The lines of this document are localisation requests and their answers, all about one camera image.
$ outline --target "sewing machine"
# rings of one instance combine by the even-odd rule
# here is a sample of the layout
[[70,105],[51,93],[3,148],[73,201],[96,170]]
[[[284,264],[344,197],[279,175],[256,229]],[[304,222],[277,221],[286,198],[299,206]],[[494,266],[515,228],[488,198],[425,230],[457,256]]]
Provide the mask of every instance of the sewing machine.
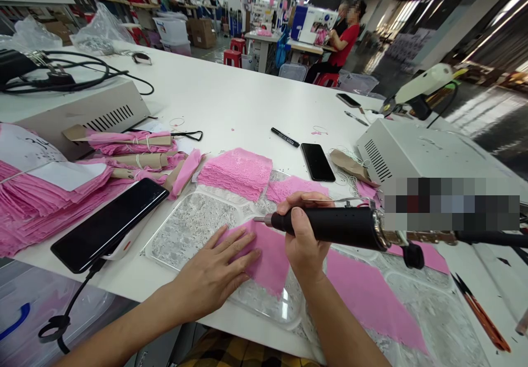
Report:
[[313,44],[317,38],[317,30],[323,28],[330,31],[336,24],[337,16],[337,12],[327,9],[296,7],[291,37],[296,41]]

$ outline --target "tiled floor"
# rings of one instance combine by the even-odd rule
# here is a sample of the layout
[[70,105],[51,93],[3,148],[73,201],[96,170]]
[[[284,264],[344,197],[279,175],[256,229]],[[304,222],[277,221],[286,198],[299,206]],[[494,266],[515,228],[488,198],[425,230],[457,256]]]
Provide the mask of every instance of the tiled floor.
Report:
[[[192,56],[223,63],[223,51],[230,38],[220,34],[215,48],[191,47]],[[412,78],[401,63],[384,52],[351,52],[343,67],[352,73],[369,74],[379,80],[373,92],[394,95]],[[528,179],[528,96],[500,87],[486,88],[462,83],[458,95],[444,117],[497,159]]]

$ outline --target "black smartphone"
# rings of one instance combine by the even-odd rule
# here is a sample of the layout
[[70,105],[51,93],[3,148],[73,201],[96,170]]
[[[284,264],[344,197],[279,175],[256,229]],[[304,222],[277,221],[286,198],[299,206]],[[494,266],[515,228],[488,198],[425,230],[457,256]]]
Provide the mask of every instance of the black smartphone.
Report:
[[168,195],[162,186],[143,179],[53,243],[51,251],[71,272],[82,273]]
[[337,98],[343,100],[345,102],[345,104],[347,106],[349,106],[349,107],[354,107],[354,108],[361,107],[361,104],[356,102],[353,98],[351,98],[347,94],[337,94],[336,96],[337,96]]
[[310,177],[315,181],[336,181],[332,168],[326,159],[323,148],[319,144],[301,144],[302,153],[306,160],[306,167]]

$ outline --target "red garment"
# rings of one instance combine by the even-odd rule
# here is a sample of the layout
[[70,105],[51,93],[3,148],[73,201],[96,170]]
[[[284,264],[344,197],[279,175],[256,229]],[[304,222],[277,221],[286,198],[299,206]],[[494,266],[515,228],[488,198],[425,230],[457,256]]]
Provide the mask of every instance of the red garment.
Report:
[[342,67],[345,65],[345,62],[347,61],[347,56],[350,53],[350,50],[356,43],[356,40],[358,39],[359,35],[359,24],[355,24],[350,26],[348,29],[343,31],[343,34],[341,34],[340,40],[341,41],[348,41],[348,44],[345,46],[345,49],[342,51],[333,52],[330,55],[330,58],[328,59],[328,62],[331,65]]

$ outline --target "woman in red shirt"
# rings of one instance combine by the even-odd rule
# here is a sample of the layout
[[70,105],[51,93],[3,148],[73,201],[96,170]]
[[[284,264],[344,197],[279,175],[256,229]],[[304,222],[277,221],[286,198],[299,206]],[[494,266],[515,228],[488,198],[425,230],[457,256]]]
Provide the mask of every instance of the woman in red shirt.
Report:
[[365,14],[365,9],[367,5],[363,0],[356,1],[352,8],[348,11],[346,16],[346,23],[348,28],[341,34],[339,37],[335,30],[330,31],[330,45],[332,45],[337,52],[333,52],[328,59],[328,62],[315,63],[310,70],[304,82],[313,84],[315,77],[318,73],[339,73],[341,67],[347,61],[347,56],[350,53],[350,50],[356,43],[356,40],[359,36],[359,22],[363,15]]

